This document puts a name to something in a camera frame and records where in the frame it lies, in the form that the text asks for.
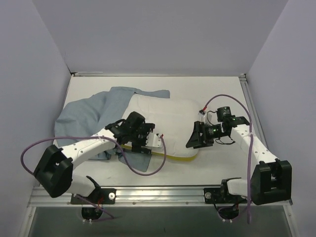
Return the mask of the grey-blue pillowcase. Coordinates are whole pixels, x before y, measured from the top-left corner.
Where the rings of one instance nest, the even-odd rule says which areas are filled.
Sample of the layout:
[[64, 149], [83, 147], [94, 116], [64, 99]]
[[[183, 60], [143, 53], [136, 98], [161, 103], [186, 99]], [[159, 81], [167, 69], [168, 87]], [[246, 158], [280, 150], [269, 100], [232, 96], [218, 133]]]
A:
[[[169, 90], [142, 91], [133, 87], [112, 87], [110, 91], [99, 92], [89, 98], [68, 103], [55, 121], [54, 135], [84, 137], [92, 136], [123, 117], [134, 94], [157, 98], [170, 98]], [[124, 151], [133, 169], [146, 172], [151, 155]], [[121, 152], [114, 148], [100, 153], [91, 160], [110, 160], [117, 155], [120, 162], [126, 164]]]

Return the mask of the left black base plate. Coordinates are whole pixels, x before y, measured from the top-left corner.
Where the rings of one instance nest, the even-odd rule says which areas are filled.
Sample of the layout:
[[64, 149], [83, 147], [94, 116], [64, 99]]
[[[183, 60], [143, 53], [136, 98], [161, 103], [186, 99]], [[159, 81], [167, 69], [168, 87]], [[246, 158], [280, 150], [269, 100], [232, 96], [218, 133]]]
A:
[[80, 199], [78, 196], [72, 194], [71, 204], [114, 204], [116, 201], [115, 188], [101, 188], [99, 190], [93, 191], [89, 196], [83, 197], [85, 200]]

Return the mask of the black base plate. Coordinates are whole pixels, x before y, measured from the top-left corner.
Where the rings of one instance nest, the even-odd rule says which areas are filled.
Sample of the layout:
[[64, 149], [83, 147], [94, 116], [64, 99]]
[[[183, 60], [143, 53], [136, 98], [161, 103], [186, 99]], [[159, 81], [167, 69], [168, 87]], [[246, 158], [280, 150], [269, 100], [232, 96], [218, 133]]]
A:
[[223, 194], [220, 187], [208, 187], [203, 189], [204, 203], [206, 204], [239, 204], [247, 203], [247, 200], [241, 196]]
[[78, 196], [72, 194], [71, 204], [114, 204], [116, 201], [115, 188], [101, 188], [99, 190], [93, 191], [89, 196], [83, 197], [85, 200], [80, 199]]

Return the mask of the aluminium rail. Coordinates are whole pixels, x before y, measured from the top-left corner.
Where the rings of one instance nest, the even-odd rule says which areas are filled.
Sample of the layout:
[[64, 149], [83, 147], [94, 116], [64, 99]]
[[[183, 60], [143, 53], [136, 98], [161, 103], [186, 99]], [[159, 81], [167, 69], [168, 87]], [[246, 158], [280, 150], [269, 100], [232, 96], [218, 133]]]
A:
[[[220, 186], [105, 186], [114, 189], [115, 198], [104, 207], [168, 207], [204, 206], [206, 200], [218, 193]], [[91, 207], [72, 194], [51, 198], [43, 187], [32, 190], [28, 207]]]
[[243, 174], [243, 189], [250, 185], [254, 192], [273, 192], [291, 189], [292, 167], [286, 160], [279, 160], [267, 147], [263, 130], [255, 109], [246, 76], [240, 76], [239, 81], [247, 104], [247, 111], [251, 116], [253, 129], [253, 145], [250, 145], [248, 130], [242, 131], [237, 138], [237, 152], [241, 161], [240, 172]]

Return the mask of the white pillow yellow trim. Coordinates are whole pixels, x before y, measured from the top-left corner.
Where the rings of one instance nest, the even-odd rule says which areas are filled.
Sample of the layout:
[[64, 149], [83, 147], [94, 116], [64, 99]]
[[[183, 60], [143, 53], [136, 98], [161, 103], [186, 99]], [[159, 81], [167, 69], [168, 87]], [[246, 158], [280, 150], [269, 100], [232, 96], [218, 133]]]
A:
[[155, 124], [154, 133], [163, 134], [167, 158], [176, 161], [192, 161], [198, 149], [186, 148], [194, 129], [200, 121], [200, 103], [191, 99], [157, 98], [134, 94], [123, 118], [135, 111], [145, 117], [146, 123]]

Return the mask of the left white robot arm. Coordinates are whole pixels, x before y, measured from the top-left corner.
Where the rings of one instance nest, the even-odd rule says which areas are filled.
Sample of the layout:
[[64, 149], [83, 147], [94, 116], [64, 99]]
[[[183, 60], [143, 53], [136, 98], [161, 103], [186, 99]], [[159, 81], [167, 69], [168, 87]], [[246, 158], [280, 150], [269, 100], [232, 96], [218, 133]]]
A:
[[90, 176], [75, 175], [73, 171], [90, 158], [127, 143], [133, 152], [150, 154], [152, 148], [162, 147], [161, 135], [154, 129], [155, 124], [146, 123], [141, 114], [131, 112], [126, 119], [110, 123], [72, 145], [49, 146], [35, 168], [35, 178], [52, 198], [71, 193], [94, 203], [105, 196], [100, 185]]

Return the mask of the aluminium right side rail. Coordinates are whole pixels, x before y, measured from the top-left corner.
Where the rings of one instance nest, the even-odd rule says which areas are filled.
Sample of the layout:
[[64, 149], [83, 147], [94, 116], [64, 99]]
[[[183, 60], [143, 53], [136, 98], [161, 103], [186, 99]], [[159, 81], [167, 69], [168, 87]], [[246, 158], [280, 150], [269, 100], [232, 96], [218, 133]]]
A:
[[240, 76], [239, 81], [247, 104], [247, 111], [251, 116], [253, 129], [253, 145], [250, 145], [248, 130], [242, 131], [237, 138], [237, 152], [241, 161], [240, 172], [243, 174], [243, 189], [250, 185], [254, 192], [273, 192], [291, 189], [292, 167], [286, 160], [279, 160], [267, 147], [263, 130], [255, 109], [246, 76]]

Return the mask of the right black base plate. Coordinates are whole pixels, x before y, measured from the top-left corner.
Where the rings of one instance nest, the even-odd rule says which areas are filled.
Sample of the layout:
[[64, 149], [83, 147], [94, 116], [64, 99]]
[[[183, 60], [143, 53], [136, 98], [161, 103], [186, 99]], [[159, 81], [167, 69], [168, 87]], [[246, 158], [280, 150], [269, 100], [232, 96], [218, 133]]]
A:
[[241, 196], [223, 194], [220, 187], [208, 187], [203, 189], [204, 203], [206, 204], [239, 204], [247, 203], [247, 200]]

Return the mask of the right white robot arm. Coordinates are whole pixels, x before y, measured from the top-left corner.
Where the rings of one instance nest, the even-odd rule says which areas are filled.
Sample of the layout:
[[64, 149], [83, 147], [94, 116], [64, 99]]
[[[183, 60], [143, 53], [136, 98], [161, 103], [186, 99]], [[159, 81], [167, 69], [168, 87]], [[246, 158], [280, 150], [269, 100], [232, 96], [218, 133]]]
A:
[[216, 140], [229, 137], [248, 155], [248, 161], [255, 158], [256, 166], [247, 179], [236, 177], [222, 180], [220, 188], [211, 193], [211, 198], [221, 203], [249, 198], [255, 205], [290, 200], [291, 164], [271, 153], [252, 132], [250, 122], [245, 117], [232, 115], [230, 107], [218, 108], [216, 115], [217, 124], [194, 123], [186, 148], [211, 147]]

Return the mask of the aluminium front rail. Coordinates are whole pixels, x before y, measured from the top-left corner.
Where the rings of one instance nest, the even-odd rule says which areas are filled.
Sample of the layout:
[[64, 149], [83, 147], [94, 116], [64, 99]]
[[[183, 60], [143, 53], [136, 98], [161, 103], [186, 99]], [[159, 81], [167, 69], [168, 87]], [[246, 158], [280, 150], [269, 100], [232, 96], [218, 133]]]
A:
[[[206, 200], [218, 193], [220, 186], [105, 186], [114, 189], [115, 198], [104, 207], [168, 207], [204, 206]], [[28, 207], [91, 207], [72, 194], [51, 198], [43, 187], [32, 190]]]

